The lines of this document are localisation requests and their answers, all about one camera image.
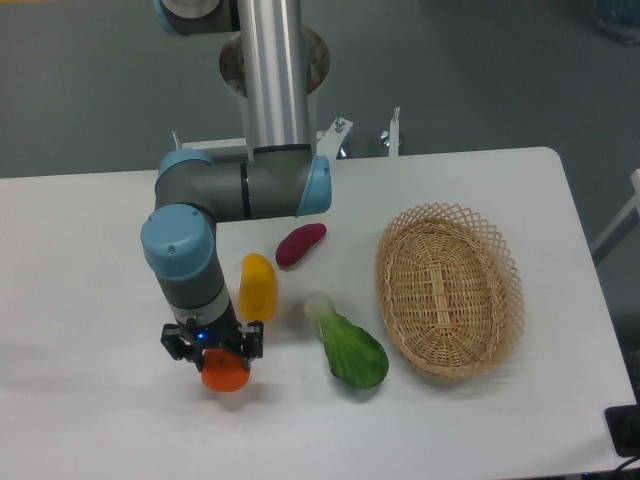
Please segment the orange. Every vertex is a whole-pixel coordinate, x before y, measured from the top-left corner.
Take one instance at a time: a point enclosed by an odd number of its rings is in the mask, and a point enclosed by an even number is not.
[[[202,383],[216,392],[235,392],[249,381],[242,359],[226,350],[205,350]]]

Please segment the oval woven basket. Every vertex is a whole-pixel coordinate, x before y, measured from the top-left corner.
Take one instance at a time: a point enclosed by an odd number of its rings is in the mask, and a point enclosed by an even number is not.
[[[524,309],[510,255],[496,227],[460,205],[415,207],[389,223],[376,288],[391,340],[410,363],[459,379],[513,351]]]

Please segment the black cable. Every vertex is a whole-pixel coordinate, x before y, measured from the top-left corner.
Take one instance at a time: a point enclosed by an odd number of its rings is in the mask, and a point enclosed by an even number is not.
[[[625,467],[628,467],[629,465],[631,465],[632,463],[637,462],[638,460],[640,460],[640,455],[636,455],[633,458],[630,458],[629,460],[627,460],[626,462],[621,463],[620,465],[618,465],[618,468],[616,468],[613,473],[614,473],[614,478],[620,478],[620,474],[622,473],[622,470]]]

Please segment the metal rod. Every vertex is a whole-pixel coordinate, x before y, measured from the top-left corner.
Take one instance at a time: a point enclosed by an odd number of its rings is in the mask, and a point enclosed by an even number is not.
[[[640,219],[640,201],[634,195],[613,217],[609,225],[589,246],[593,263],[598,265],[620,241],[636,226]]]
[[[299,0],[238,0],[254,148],[311,144]]]

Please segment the metal pole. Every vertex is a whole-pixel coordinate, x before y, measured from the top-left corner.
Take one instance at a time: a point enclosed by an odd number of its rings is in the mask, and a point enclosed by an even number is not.
[[[238,0],[252,146],[311,144],[299,0]]]

